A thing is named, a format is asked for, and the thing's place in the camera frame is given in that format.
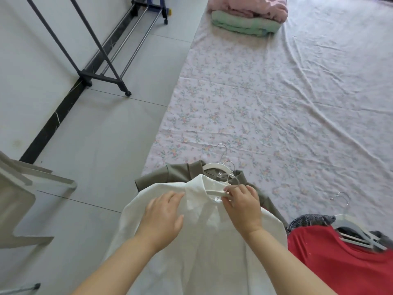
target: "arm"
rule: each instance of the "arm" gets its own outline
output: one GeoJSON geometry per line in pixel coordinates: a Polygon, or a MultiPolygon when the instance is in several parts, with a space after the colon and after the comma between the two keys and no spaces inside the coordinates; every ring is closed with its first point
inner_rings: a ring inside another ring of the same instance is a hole
{"type": "Polygon", "coordinates": [[[150,259],[179,234],[184,216],[177,216],[177,208],[183,196],[168,192],[152,199],[135,237],[123,243],[72,295],[125,295],[150,259]]]}
{"type": "Polygon", "coordinates": [[[261,223],[258,194],[250,186],[228,186],[233,202],[222,202],[233,225],[265,268],[277,295],[337,295],[306,265],[284,248],[261,223]]]}

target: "white shirt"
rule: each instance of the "white shirt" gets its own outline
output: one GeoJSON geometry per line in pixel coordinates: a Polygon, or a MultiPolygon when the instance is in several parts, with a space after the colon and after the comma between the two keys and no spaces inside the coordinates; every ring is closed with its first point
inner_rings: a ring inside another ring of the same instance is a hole
{"type": "MultiPolygon", "coordinates": [[[[275,294],[265,269],[234,228],[220,199],[206,193],[222,191],[225,185],[205,175],[188,183],[156,183],[124,208],[106,258],[134,236],[152,198],[171,190],[185,192],[178,209],[179,215],[184,214],[182,230],[150,260],[128,294],[275,294]]],[[[282,222],[261,210],[265,230],[287,248],[282,222]]]]}

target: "gray tile floor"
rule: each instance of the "gray tile floor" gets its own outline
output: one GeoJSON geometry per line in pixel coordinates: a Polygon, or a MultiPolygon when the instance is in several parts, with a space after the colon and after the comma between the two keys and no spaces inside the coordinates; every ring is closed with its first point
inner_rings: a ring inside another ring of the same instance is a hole
{"type": "MultiPolygon", "coordinates": [[[[151,144],[169,104],[207,0],[166,0],[169,24],[159,19],[124,81],[94,81],[36,161],[75,179],[71,194],[39,185],[36,202],[16,234],[54,236],[46,247],[0,250],[0,289],[42,283],[37,294],[70,294],[100,263],[120,213],[136,194],[151,144]]],[[[154,17],[147,12],[116,58],[122,70],[154,17]]]]}

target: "chair leg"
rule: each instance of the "chair leg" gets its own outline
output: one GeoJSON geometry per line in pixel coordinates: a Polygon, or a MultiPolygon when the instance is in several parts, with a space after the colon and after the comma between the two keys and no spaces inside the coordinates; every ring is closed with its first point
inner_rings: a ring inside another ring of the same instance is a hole
{"type": "Polygon", "coordinates": [[[41,171],[36,170],[36,169],[31,169],[31,168],[26,168],[26,167],[21,167],[21,168],[22,168],[22,173],[23,174],[32,175],[32,176],[35,176],[35,177],[49,179],[49,180],[52,180],[52,181],[63,183],[65,185],[67,185],[69,188],[72,188],[72,189],[75,189],[76,186],[77,186],[76,182],[74,180],[72,180],[72,179],[56,176],[56,175],[53,175],[53,174],[48,174],[46,172],[41,172],[41,171]]]}
{"type": "Polygon", "coordinates": [[[52,170],[50,170],[50,169],[45,169],[43,167],[35,166],[33,164],[30,164],[30,163],[22,162],[22,161],[15,160],[15,159],[12,159],[12,162],[15,163],[17,166],[20,166],[20,167],[33,169],[33,170],[37,170],[37,171],[41,171],[41,172],[49,173],[49,174],[52,173],[52,170]]]}
{"type": "Polygon", "coordinates": [[[10,236],[0,240],[0,248],[15,248],[29,245],[48,245],[54,237],[10,236]]]}

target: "folded pink blanket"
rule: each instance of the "folded pink blanket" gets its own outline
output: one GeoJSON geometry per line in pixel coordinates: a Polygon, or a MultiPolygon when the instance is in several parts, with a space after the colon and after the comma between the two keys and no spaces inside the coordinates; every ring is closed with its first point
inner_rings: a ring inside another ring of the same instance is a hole
{"type": "Polygon", "coordinates": [[[222,10],[232,15],[253,18],[259,14],[263,18],[279,23],[287,20],[287,0],[209,0],[208,11],[222,10]]]}

